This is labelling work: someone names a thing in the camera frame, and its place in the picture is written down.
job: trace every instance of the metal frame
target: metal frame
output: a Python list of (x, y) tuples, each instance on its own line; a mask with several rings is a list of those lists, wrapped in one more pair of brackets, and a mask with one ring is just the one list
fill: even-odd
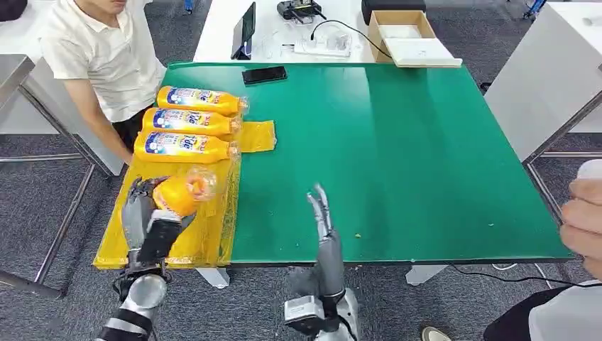
[(35, 64), (24, 55), (13, 55), (10, 58), (20, 58), (17, 60), (18, 64), (13, 69), (12, 73), (0, 84), (0, 108), (4, 106), (6, 101), (13, 95), (14, 92), (19, 91), (39, 112), (40, 114), (50, 123), (50, 125), (56, 129), (59, 134), (69, 140), (69, 142), (77, 149), (79, 153), (71, 154), (57, 154), (57, 155), (38, 155), (38, 156), (17, 156), (17, 157), (0, 157), (0, 163), (11, 163), (11, 162), (34, 162), (34, 161), (56, 161), (56, 160), (74, 160), (79, 158), (85, 158), (89, 163), (89, 167), (77, 189), (67, 213), (63, 217), (63, 220), (58, 228), (57, 234), (44, 257), (42, 265), (38, 274), (35, 276), (33, 281), (26, 278), (10, 274), (8, 272), (0, 270), (0, 282), (4, 282), (14, 288), (30, 291), (37, 293), (41, 296), (47, 296), (51, 298), (62, 298), (65, 294), (63, 290), (51, 288), (44, 285), (44, 280), (48, 275), (50, 267), (52, 266), (54, 259), (58, 253), (62, 241), (65, 239), (67, 230), (71, 225), (71, 221), (75, 216), (77, 208), (80, 206), (82, 197), (92, 178), (94, 169), (98, 168), (107, 176), (112, 176), (111, 171), (92, 153), (86, 144), (81, 142), (74, 134), (71, 134), (67, 128), (60, 123), (55, 116), (48, 110), (48, 108), (40, 102), (31, 87), (28, 85), (28, 76), (35, 67)]
[(549, 188), (543, 181), (542, 176), (535, 169), (533, 164), (537, 158), (602, 158), (602, 151), (547, 151), (554, 143), (566, 135), (573, 127), (581, 120), (589, 115), (593, 110), (602, 104), (602, 91), (587, 102), (578, 112), (565, 122), (558, 130), (556, 130), (546, 141), (544, 141), (531, 155), (529, 155), (522, 165), (525, 167), (531, 176), (533, 183), (536, 185), (542, 197), (545, 199), (554, 218), (558, 224), (562, 224), (562, 214), (558, 202), (550, 192)]

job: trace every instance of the man's arm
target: man's arm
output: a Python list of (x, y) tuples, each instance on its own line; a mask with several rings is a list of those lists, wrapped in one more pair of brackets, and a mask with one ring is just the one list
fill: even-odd
[(63, 80), (63, 82), (69, 96), (71, 96), (71, 100), (75, 103), (90, 129), (105, 146), (129, 165), (132, 153), (126, 148), (111, 122), (104, 116), (90, 81)]

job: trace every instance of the orange bottle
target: orange bottle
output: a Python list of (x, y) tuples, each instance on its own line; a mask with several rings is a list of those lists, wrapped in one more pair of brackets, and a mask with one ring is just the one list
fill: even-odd
[(157, 93), (157, 104), (160, 108), (200, 110), (226, 116), (243, 113), (248, 108), (246, 97), (186, 87), (162, 87)]
[(223, 117), (215, 112), (150, 108), (142, 119), (142, 130), (219, 136), (240, 130), (240, 116)]
[(199, 203), (215, 196), (217, 177), (205, 168), (191, 168), (186, 175), (173, 175), (153, 190), (155, 204), (186, 217), (194, 214)]
[(215, 136), (142, 131), (133, 153), (150, 162), (214, 163), (238, 158), (240, 149), (235, 141), (225, 142)]

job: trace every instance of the white cabinet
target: white cabinet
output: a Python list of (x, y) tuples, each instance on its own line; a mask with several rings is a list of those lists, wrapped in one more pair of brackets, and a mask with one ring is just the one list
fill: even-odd
[[(485, 95), (524, 161), (602, 92), (602, 3), (548, 2)], [(602, 132), (598, 107), (572, 132)]]

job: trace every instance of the cable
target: cable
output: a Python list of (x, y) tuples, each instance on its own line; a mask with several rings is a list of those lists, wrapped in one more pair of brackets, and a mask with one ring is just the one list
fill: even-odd
[(370, 40), (370, 38), (368, 38), (368, 36), (366, 36), (365, 34), (363, 34), (362, 32), (356, 30), (355, 28), (347, 25), (346, 23), (344, 23), (343, 21), (338, 21), (338, 20), (333, 20), (333, 19), (329, 19), (329, 20), (325, 20), (319, 24), (316, 25), (316, 27), (314, 27), (314, 30), (312, 31), (312, 35), (310, 35), (310, 40), (314, 40), (314, 33), (316, 33), (316, 30), (320, 27), (320, 25), (322, 25), (323, 23), (340, 23), (341, 25), (347, 27), (350, 30), (356, 31), (357, 33), (361, 34), (368, 42), (370, 42), (370, 44), (372, 44), (372, 46), (374, 46), (376, 48), (376, 50), (379, 50), (382, 54), (386, 55), (387, 57), (393, 59), (388, 53), (386, 53), (385, 51), (381, 50), (381, 48), (379, 48), (375, 43), (372, 42), (372, 40)]
[(165, 270), (165, 283), (169, 284), (173, 282), (173, 275), (171, 274), (171, 272)]
[(127, 276), (128, 275), (125, 272), (123, 272), (123, 273), (119, 274), (119, 276), (117, 276), (111, 283), (111, 287), (113, 288), (113, 291), (115, 291), (119, 295), (119, 297), (121, 297), (121, 287), (117, 286), (117, 282), (126, 278)]
[(347, 331), (349, 332), (349, 335), (351, 336), (351, 338), (354, 339), (354, 341), (357, 341), (357, 336), (354, 334), (353, 331), (351, 331), (351, 326), (350, 326), (349, 322), (347, 322), (347, 320), (345, 320), (345, 318), (340, 315), (339, 315), (339, 319), (345, 325), (345, 327), (347, 327)]
[(550, 289), (553, 289), (553, 288), (552, 288), (552, 285), (551, 285), (551, 284), (549, 283), (549, 281), (547, 280), (547, 276), (545, 276), (545, 274), (544, 274), (544, 271), (542, 270), (542, 268), (540, 267), (540, 265), (539, 265), (539, 264), (536, 264), (536, 263), (533, 263), (533, 265), (535, 265), (535, 267), (536, 267), (536, 268), (537, 268), (537, 270), (540, 272), (540, 274), (542, 274), (542, 277), (546, 279), (546, 284), (547, 284), (547, 287), (548, 287), (548, 288), (550, 288)]
[(510, 266), (507, 266), (507, 267), (505, 267), (505, 268), (500, 268), (500, 267), (498, 267), (498, 266), (497, 266), (497, 265), (495, 265), (495, 264), (491, 264), (491, 266), (493, 266), (493, 268), (494, 268), (495, 270), (499, 270), (499, 271), (506, 271), (506, 270), (510, 270), (511, 268), (513, 268), (513, 267), (515, 267), (515, 266), (517, 266), (517, 265), (518, 265), (518, 263), (514, 263), (514, 264), (512, 264), (512, 265), (510, 265)]
[(538, 280), (538, 281), (550, 281), (552, 283), (566, 284), (568, 286), (577, 286), (579, 288), (592, 288), (594, 286), (602, 286), (602, 283), (583, 285), (583, 284), (577, 284), (577, 283), (572, 283), (572, 282), (567, 282), (567, 281), (560, 281), (559, 279), (550, 279), (550, 278), (543, 278), (543, 277), (525, 277), (525, 278), (519, 278), (519, 279), (506, 279), (506, 278), (500, 278), (500, 277), (490, 275), (490, 274), (484, 274), (482, 272), (465, 272), (465, 271), (458, 269), (458, 267), (454, 264), (452, 264), (451, 266), (453, 266), (454, 269), (456, 269), (456, 271), (458, 271), (460, 274), (485, 276), (485, 277), (497, 279), (502, 282), (517, 283), (517, 282), (523, 282), (523, 281)]
[[(495, 264), (491, 264), (491, 266), (493, 266), (493, 268), (494, 268), (495, 270), (499, 270), (499, 271), (506, 271), (506, 270), (510, 270), (511, 268), (513, 268), (513, 267), (515, 267), (515, 266), (517, 266), (517, 265), (518, 265), (518, 263), (514, 263), (514, 264), (512, 264), (512, 265), (510, 265), (510, 266), (507, 266), (507, 267), (505, 267), (505, 268), (501, 268), (501, 267), (499, 267), (499, 266), (497, 266), (497, 265), (495, 265)], [(535, 265), (535, 267), (536, 267), (536, 268), (537, 268), (537, 270), (540, 272), (540, 274), (542, 274), (542, 277), (546, 279), (546, 284), (547, 284), (547, 287), (548, 287), (548, 288), (550, 288), (550, 289), (553, 289), (552, 285), (551, 285), (551, 284), (549, 283), (549, 281), (547, 280), (547, 276), (545, 276), (545, 274), (544, 274), (544, 271), (542, 270), (542, 268), (540, 267), (540, 265), (539, 265), (539, 264), (536, 264), (536, 263), (533, 263), (533, 265)]]

